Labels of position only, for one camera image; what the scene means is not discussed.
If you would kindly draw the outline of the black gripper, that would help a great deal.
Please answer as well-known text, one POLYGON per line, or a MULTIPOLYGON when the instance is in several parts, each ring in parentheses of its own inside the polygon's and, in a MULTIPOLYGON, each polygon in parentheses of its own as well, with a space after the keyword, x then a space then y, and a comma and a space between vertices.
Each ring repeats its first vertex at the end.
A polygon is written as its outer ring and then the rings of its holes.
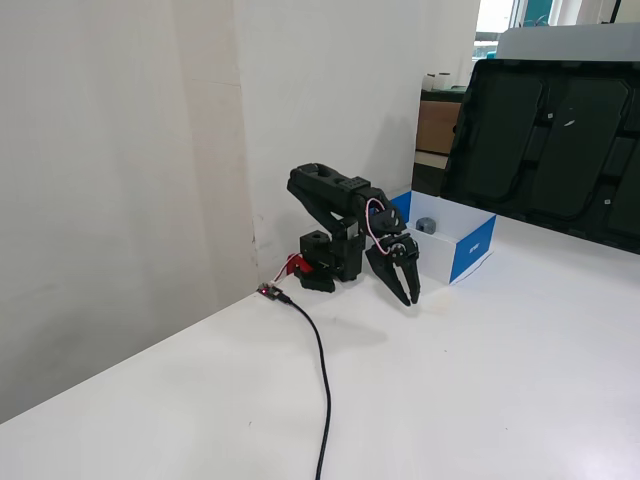
POLYGON ((417 261, 419 248, 409 232, 373 237, 373 246, 366 251, 373 273, 405 306, 418 303, 421 283, 417 261), (407 297, 395 267, 401 268, 409 288, 407 297))

